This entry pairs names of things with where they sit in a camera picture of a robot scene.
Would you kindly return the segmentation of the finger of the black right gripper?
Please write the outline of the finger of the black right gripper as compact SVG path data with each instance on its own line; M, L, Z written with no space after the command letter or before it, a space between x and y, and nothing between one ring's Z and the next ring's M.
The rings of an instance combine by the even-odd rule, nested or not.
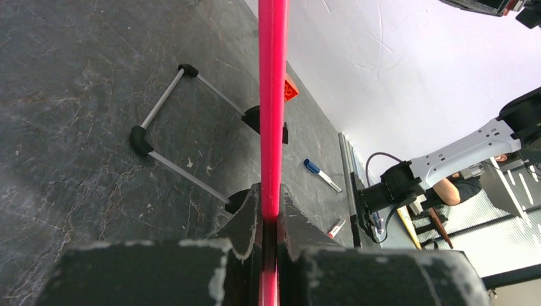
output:
M520 11L525 0L440 0L440 2L460 10L495 17L508 15L510 11Z

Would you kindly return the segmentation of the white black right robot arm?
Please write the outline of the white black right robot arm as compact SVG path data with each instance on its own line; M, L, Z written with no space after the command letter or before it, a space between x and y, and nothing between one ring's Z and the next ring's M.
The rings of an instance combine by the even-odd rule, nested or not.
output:
M364 220L419 196L468 200L462 171L520 151L540 162L540 2L380 1L369 145L393 160L355 193Z

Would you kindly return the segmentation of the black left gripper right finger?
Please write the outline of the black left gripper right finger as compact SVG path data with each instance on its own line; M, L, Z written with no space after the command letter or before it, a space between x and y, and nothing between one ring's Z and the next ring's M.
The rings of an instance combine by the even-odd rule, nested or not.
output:
M281 305L489 305L487 289L457 251L347 249L300 211L281 186Z

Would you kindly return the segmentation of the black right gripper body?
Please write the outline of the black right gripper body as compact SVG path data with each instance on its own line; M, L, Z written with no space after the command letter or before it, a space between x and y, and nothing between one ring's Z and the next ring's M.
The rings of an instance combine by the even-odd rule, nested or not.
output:
M529 29L540 27L540 0L525 3L515 19Z

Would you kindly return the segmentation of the pink framed whiteboard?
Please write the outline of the pink framed whiteboard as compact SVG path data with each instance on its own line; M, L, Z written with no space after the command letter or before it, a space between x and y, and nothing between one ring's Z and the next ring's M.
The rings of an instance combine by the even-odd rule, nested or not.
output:
M520 150L501 109L540 87L540 29L443 1L291 1L288 62L378 178L428 188Z

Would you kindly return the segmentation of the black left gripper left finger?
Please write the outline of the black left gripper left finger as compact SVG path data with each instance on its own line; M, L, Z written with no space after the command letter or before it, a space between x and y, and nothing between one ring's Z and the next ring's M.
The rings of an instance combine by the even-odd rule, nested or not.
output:
M69 247L38 305L258 305L260 185L204 239L97 241Z

